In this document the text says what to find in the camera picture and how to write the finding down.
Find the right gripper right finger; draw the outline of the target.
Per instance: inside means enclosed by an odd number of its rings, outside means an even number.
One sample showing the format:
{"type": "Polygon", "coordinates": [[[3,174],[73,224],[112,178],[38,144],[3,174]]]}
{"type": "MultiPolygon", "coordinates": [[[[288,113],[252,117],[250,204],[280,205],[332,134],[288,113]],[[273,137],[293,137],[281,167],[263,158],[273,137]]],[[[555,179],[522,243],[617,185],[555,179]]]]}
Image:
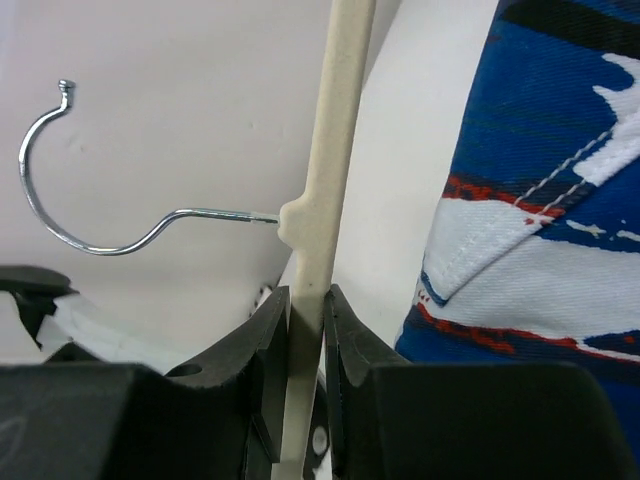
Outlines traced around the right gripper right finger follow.
{"type": "Polygon", "coordinates": [[[356,315],[333,284],[324,298],[325,374],[335,479],[384,479],[375,373],[409,363],[356,315]]]}

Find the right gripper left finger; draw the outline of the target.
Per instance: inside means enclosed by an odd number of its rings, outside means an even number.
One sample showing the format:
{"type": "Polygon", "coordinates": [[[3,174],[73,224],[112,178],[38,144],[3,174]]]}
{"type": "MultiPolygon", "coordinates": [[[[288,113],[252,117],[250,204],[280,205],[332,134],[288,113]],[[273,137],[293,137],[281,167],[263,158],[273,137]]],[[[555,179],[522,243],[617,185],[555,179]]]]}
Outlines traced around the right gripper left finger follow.
{"type": "Polygon", "coordinates": [[[281,456],[290,295],[276,288],[253,316],[168,374],[186,387],[176,448],[193,479],[268,479],[281,456]]]}

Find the cream plastic clothes hanger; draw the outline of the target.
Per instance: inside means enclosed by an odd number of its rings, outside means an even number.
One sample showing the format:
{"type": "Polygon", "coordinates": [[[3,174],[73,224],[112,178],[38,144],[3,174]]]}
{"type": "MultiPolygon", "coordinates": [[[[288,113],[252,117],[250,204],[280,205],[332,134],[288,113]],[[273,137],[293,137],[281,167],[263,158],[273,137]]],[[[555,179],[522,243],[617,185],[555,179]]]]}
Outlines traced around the cream plastic clothes hanger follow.
{"type": "Polygon", "coordinates": [[[288,322],[283,434],[276,443],[280,458],[271,474],[274,479],[303,476],[323,339],[322,307],[334,270],[375,7],[373,1],[332,4],[305,189],[278,214],[182,208],[168,213],[148,233],[124,246],[101,247],[72,236],[44,209],[30,169],[31,151],[39,134],[72,109],[75,84],[67,79],[58,83],[59,107],[30,126],[19,149],[19,175],[32,211],[56,238],[87,254],[123,256],[137,252],[183,218],[277,226],[279,238],[293,250],[297,264],[288,322]]]}

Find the blue patterned trousers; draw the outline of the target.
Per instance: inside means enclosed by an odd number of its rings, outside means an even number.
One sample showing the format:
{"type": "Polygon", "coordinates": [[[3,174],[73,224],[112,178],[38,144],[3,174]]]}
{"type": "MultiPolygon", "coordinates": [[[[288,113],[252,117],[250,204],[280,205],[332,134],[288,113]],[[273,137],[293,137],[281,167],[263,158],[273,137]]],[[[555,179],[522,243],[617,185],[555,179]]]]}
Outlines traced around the blue patterned trousers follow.
{"type": "Polygon", "coordinates": [[[639,391],[639,5],[502,1],[396,343],[639,391]]]}

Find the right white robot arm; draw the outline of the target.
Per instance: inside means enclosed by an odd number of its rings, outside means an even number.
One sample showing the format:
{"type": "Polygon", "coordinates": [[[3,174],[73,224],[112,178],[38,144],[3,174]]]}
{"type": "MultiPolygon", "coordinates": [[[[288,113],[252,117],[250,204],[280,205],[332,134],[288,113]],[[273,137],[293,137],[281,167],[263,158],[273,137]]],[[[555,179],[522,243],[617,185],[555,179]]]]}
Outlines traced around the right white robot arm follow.
{"type": "Polygon", "coordinates": [[[45,360],[1,371],[5,479],[269,479],[281,455],[289,293],[185,360],[123,354],[68,277],[5,266],[45,360]],[[99,338],[106,334],[108,340],[99,338]]]}

